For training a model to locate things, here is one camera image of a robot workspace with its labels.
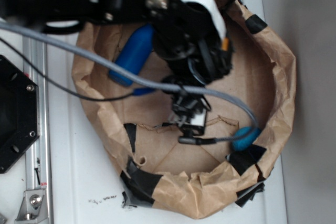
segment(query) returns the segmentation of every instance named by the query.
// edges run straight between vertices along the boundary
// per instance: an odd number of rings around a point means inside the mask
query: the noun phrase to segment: crumpled brown paper
[[[216,0],[218,7],[227,0]],[[171,98],[161,91],[116,102],[82,101],[118,174],[126,171],[131,157],[143,171],[163,175],[155,187],[153,207],[180,212],[192,218],[207,217],[237,200],[237,192],[267,178],[292,131],[296,90],[296,61],[285,43],[266,27],[251,34],[245,21],[253,14],[236,0],[227,11],[226,26],[235,48],[233,70],[209,88],[243,100],[254,111],[262,133],[254,142],[266,148],[261,160],[241,176],[226,160],[229,143],[209,146],[182,145],[174,126],[157,127],[171,113]],[[115,60],[133,31],[141,24],[93,26],[80,33],[77,45]],[[152,52],[140,76],[161,81],[170,74],[164,60]],[[72,77],[77,91],[94,98],[118,97],[136,85],[124,88],[108,78],[108,70],[75,56]],[[239,108],[207,97],[205,137],[234,134],[249,125]],[[125,123],[137,124],[135,153]]]

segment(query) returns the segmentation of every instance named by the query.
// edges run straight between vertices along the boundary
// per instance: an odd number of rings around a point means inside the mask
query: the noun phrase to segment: gray cable
[[[180,92],[181,91],[181,87],[175,84],[168,84],[168,83],[160,83],[160,82],[154,82],[154,81],[150,81],[147,80],[145,78],[139,77],[133,73],[128,72],[127,70],[119,67],[118,65],[116,65],[115,63],[104,59],[92,52],[89,52],[85,49],[79,48],[77,46],[73,46],[70,44],[67,44],[63,41],[48,37],[44,34],[41,34],[37,31],[33,31],[24,27],[20,27],[20,26],[16,26],[16,25],[11,25],[5,22],[0,22],[0,29],[3,30],[8,30],[17,34],[21,34],[23,36],[44,42],[46,44],[64,49],[65,51],[68,52],[72,52],[73,54],[82,56],[84,58],[87,58],[89,60],[92,60],[108,69],[111,69],[123,76],[125,76],[126,78],[132,80],[135,83],[138,83],[142,86],[148,87],[148,88],[152,88],[152,89],[160,89],[166,92]],[[247,132],[246,134],[242,135],[242,136],[228,136],[228,137],[221,137],[221,138],[217,138],[217,141],[237,141],[237,140],[241,140],[242,138],[246,137],[247,135],[251,134],[252,131],[254,130],[254,128],[258,127],[258,122],[256,117],[254,116],[253,112],[250,110],[250,108],[243,103],[239,98],[233,97],[229,94],[225,94],[225,93],[221,93],[219,91],[216,90],[211,90],[211,89],[205,89],[205,88],[201,88],[201,87],[194,87],[194,86],[183,86],[183,89],[187,92],[187,93],[191,93],[191,94],[206,94],[206,95],[211,95],[214,97],[218,97],[221,99],[224,99],[238,107],[240,107],[242,110],[244,110],[247,115],[251,118],[252,121],[252,125],[253,128],[251,131]]]

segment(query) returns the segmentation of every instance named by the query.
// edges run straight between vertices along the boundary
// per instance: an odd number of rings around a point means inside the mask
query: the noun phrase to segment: brown paper bag
[[[216,1],[219,8],[227,2]],[[209,88],[239,97],[254,111],[262,133],[248,151],[231,153],[229,143],[179,144],[182,133],[176,127],[158,126],[171,113],[171,97],[161,91],[116,102],[82,101],[132,204],[176,211],[195,219],[207,217],[267,178],[288,140],[294,116],[295,57],[238,0],[227,15],[226,26],[235,48],[234,68]],[[88,24],[77,45],[113,61],[140,25]],[[155,52],[140,72],[140,76],[154,81],[169,74],[167,64]],[[72,77],[79,93],[94,98],[118,97],[136,87],[114,83],[106,68],[78,56]],[[205,137],[233,135],[249,125],[247,115],[232,104],[207,99],[213,109]]]

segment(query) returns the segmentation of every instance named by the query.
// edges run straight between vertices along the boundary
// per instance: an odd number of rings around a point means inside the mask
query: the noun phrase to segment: blue plush toy
[[[241,128],[236,132],[235,136],[242,136],[245,133],[247,133],[250,129],[251,127]],[[247,149],[247,147],[249,147],[255,141],[255,139],[257,139],[260,133],[261,133],[261,129],[256,129],[252,132],[252,134],[248,135],[242,140],[232,142],[233,149],[235,151],[243,151]]]

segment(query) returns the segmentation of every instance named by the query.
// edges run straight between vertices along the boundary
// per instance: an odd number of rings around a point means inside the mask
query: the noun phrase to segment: black tape
[[[252,165],[256,164],[265,153],[266,149],[251,145],[241,152],[233,152],[228,156],[228,161],[236,169],[239,175],[242,175]]]
[[[267,27],[267,24],[255,14],[245,21],[245,25],[251,34],[257,34]]]
[[[257,183],[245,190],[237,192],[238,200],[235,202],[238,206],[243,207],[248,200],[253,200],[256,193],[261,193],[265,190],[264,183]]]
[[[151,207],[154,204],[154,199],[152,198],[153,192],[162,175],[144,172],[137,168],[133,161],[129,161],[127,173],[131,178],[124,172],[120,175],[128,197],[126,204]]]
[[[134,123],[126,123],[124,127],[127,131],[128,138],[130,139],[130,144],[132,147],[132,152],[135,152],[135,140],[137,137],[137,125]]]

